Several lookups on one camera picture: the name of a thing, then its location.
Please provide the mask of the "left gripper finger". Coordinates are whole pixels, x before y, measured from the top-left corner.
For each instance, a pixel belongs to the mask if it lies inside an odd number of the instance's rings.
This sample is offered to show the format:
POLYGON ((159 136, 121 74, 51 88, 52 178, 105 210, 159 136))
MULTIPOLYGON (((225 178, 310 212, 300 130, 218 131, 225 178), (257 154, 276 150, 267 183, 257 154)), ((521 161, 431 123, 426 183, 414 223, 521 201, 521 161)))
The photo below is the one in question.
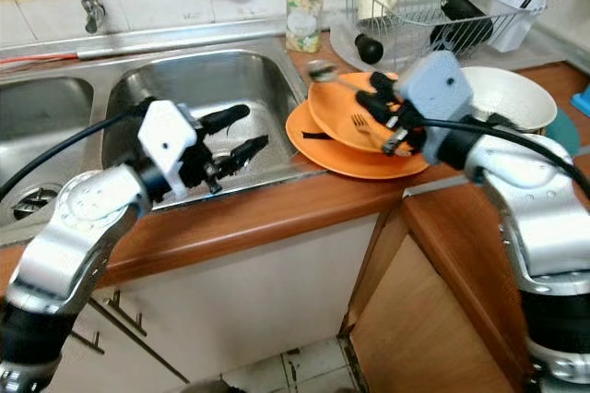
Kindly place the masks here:
POLYGON ((232 149, 227 157, 219 161, 219 172, 239 173, 266 145, 268 145, 267 135, 245 140, 244 143, 232 149))
POLYGON ((201 118, 201 131, 203 133, 217 133, 231 127, 250 114, 250 107, 245 103, 237 103, 222 111, 211 112, 201 118))

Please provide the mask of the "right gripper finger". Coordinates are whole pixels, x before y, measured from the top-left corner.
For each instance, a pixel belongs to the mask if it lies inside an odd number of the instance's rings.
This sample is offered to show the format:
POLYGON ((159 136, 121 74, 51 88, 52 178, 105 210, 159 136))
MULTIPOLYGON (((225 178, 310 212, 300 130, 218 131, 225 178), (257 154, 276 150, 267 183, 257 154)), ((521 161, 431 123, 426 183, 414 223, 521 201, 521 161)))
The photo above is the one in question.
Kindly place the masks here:
POLYGON ((368 77, 368 84, 374 89, 368 98, 371 102, 379 103, 400 103, 395 92, 395 79, 387 76, 387 74, 374 71, 368 77))
POLYGON ((375 92, 358 90, 355 101, 375 122, 383 124, 388 130, 399 127, 402 102, 390 89, 377 89, 375 92))

